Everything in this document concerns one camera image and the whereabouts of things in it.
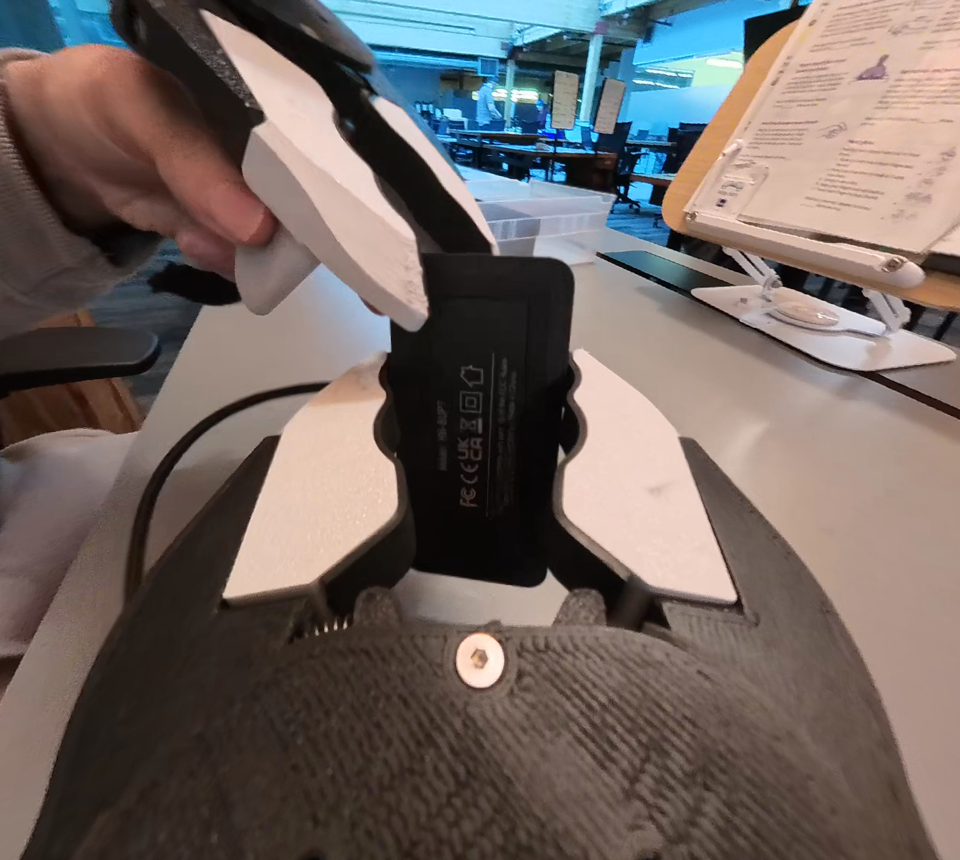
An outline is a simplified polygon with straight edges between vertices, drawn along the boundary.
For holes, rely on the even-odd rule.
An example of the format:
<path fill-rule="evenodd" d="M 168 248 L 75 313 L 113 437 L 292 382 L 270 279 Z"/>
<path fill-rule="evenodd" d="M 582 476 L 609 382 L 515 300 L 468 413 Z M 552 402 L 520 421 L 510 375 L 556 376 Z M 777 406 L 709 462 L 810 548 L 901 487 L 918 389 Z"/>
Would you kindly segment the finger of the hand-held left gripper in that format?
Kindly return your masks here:
<path fill-rule="evenodd" d="M 429 307 L 415 234 L 341 134 L 327 93 L 258 37 L 201 15 L 264 114 L 242 174 L 277 230 L 266 246 L 237 252 L 246 308 L 269 314 L 324 266 L 380 314 L 418 330 Z"/>
<path fill-rule="evenodd" d="M 417 118 L 385 97 L 340 98 L 339 118 L 348 143 L 412 226 L 422 252 L 498 253 L 474 196 Z"/>

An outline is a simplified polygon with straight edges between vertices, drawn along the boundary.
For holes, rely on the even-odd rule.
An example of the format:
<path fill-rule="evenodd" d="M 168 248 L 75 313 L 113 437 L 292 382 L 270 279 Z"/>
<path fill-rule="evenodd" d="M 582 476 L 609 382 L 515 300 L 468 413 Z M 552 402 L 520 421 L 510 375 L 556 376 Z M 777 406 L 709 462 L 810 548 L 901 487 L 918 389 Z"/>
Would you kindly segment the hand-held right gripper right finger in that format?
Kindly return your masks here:
<path fill-rule="evenodd" d="M 573 443 L 554 516 L 576 553 L 670 600 L 732 606 L 738 591 L 684 446 L 642 393 L 584 349 L 570 360 Z"/>

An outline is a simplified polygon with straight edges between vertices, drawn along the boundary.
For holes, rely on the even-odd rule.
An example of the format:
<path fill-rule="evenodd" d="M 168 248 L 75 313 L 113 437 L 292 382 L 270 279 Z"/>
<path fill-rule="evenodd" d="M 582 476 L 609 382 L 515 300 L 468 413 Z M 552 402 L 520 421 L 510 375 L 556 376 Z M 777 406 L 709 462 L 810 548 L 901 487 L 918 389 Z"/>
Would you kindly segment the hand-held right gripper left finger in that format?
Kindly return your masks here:
<path fill-rule="evenodd" d="M 388 355 L 356 364 L 285 425 L 223 589 L 231 605 L 353 605 L 411 569 L 415 528 Z"/>

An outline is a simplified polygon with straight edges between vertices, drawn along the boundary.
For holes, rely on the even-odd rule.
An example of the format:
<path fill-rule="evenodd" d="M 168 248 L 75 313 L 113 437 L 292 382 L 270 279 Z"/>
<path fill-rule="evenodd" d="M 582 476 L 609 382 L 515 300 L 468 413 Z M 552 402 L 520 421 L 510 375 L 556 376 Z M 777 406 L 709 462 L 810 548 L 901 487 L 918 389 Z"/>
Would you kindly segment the black power adapter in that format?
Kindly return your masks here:
<path fill-rule="evenodd" d="M 533 587 L 570 388 L 575 280 L 553 258 L 432 254 L 429 317 L 390 326 L 387 376 L 414 567 Z"/>

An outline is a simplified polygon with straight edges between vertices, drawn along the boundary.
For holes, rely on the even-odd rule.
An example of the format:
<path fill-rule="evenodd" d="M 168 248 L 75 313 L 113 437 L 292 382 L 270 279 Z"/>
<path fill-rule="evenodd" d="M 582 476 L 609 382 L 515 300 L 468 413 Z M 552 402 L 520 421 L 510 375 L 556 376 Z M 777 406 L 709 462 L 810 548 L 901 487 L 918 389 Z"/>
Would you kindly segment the person's left forearm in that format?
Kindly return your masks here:
<path fill-rule="evenodd" d="M 86 307 L 147 264 L 161 240 L 118 221 L 92 237 L 72 231 L 29 169 L 2 83 L 2 338 Z"/>

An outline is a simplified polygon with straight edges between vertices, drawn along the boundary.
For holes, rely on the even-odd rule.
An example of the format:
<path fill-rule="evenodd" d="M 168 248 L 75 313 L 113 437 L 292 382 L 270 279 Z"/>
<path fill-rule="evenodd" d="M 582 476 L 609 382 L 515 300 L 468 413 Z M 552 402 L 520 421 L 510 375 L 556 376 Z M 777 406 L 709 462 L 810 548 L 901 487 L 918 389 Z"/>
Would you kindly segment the person's left hand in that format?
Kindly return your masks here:
<path fill-rule="evenodd" d="M 32 178 L 73 233 L 137 231 L 234 277 L 240 246 L 277 224 L 211 137 L 193 101 L 139 56 L 87 46 L 10 63 L 9 121 Z"/>

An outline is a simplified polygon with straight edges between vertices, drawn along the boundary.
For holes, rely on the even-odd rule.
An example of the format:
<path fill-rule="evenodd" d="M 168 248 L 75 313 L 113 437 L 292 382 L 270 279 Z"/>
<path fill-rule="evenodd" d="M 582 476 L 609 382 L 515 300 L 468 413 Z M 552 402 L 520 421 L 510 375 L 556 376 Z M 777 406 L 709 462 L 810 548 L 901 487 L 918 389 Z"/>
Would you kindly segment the clear plastic bin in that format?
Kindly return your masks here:
<path fill-rule="evenodd" d="M 500 256 L 588 263 L 602 239 L 613 200 L 606 194 L 518 198 L 480 203 Z"/>
<path fill-rule="evenodd" d="M 539 180 L 522 182 L 493 177 L 469 180 L 466 187 L 488 220 L 512 215 L 547 218 L 602 214 L 606 217 L 616 199 L 613 194 Z"/>

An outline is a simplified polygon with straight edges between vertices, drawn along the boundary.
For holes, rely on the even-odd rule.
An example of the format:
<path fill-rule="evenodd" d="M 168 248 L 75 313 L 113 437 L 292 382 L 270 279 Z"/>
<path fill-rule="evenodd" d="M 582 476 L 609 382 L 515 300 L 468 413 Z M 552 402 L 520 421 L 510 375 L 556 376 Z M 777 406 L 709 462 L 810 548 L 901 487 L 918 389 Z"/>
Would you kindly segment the row of background desks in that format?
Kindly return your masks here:
<path fill-rule="evenodd" d="M 643 151 L 667 153 L 676 146 L 656 139 L 631 140 L 629 128 L 628 123 L 618 123 L 613 133 L 600 134 L 592 146 L 490 131 L 458 131 L 441 141 L 450 154 L 469 156 L 477 170 L 490 168 L 509 178 L 527 180 L 532 170 L 542 169 L 549 181 L 554 181 L 560 170 L 568 186 L 610 193 L 619 189 L 620 177 L 634 174 L 634 166 L 621 169 L 623 162 L 635 164 Z"/>

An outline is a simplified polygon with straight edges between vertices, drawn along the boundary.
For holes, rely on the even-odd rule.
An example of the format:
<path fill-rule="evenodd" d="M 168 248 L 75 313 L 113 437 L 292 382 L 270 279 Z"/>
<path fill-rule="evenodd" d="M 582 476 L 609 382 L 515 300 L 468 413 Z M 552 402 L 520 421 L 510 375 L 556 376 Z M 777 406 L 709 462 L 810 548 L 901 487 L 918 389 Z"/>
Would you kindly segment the standing whiteboard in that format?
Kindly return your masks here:
<path fill-rule="evenodd" d="M 551 94 L 550 122 L 556 132 L 570 130 L 577 123 L 580 92 L 578 74 L 557 70 L 554 73 Z"/>
<path fill-rule="evenodd" d="M 609 135 L 615 132 L 626 89 L 624 81 L 613 77 L 604 79 L 592 123 L 594 133 Z"/>

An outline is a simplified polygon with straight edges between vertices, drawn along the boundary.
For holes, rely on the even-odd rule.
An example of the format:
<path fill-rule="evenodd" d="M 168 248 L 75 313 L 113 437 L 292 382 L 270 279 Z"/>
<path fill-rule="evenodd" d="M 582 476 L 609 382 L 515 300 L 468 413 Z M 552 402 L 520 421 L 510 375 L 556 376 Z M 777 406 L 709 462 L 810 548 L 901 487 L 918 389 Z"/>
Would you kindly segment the black office chair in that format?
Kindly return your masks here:
<path fill-rule="evenodd" d="M 632 177 L 640 156 L 636 150 L 631 151 L 628 146 L 631 128 L 632 124 L 630 122 L 618 122 L 609 137 L 609 151 L 616 155 L 610 180 L 611 191 L 615 194 L 612 208 L 620 205 L 626 206 L 628 209 L 637 207 L 637 204 L 631 200 L 629 195 Z"/>

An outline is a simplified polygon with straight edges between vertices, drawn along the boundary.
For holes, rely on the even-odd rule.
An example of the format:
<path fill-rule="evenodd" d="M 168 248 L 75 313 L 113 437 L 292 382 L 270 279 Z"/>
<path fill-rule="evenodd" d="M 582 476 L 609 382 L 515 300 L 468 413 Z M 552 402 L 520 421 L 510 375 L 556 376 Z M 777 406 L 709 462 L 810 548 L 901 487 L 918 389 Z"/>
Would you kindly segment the white document stand with sheet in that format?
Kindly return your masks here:
<path fill-rule="evenodd" d="M 768 81 L 786 68 L 787 45 L 771 40 L 752 58 L 747 73 L 722 104 L 672 181 L 664 200 L 671 230 L 719 245 L 747 274 L 745 257 L 798 268 L 859 290 L 875 290 L 903 301 L 958 312 L 958 279 L 924 274 L 899 255 L 889 256 L 861 244 L 821 242 L 795 232 L 774 230 L 746 221 L 746 205 L 767 178 L 767 167 L 735 167 L 747 115 L 768 91 Z"/>

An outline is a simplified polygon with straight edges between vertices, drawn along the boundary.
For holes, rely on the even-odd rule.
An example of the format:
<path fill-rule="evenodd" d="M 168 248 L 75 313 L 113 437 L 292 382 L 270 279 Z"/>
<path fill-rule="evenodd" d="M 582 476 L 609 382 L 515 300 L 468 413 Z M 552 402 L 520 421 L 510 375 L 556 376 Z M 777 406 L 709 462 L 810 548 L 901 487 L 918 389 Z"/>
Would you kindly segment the black monitor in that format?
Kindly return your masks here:
<path fill-rule="evenodd" d="M 747 19 L 743 25 L 743 72 L 747 73 L 753 57 L 771 40 L 782 46 L 805 12 L 804 6 L 793 6 Z"/>

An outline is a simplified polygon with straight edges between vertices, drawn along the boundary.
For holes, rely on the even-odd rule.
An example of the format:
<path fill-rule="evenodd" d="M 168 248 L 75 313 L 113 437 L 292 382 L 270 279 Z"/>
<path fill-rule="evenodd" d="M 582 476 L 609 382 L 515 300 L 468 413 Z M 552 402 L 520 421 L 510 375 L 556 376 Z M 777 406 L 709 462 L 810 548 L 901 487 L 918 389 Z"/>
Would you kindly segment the printed instruction sheet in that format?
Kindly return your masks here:
<path fill-rule="evenodd" d="M 959 0 L 815 0 L 747 115 L 746 221 L 897 252 L 958 226 Z"/>

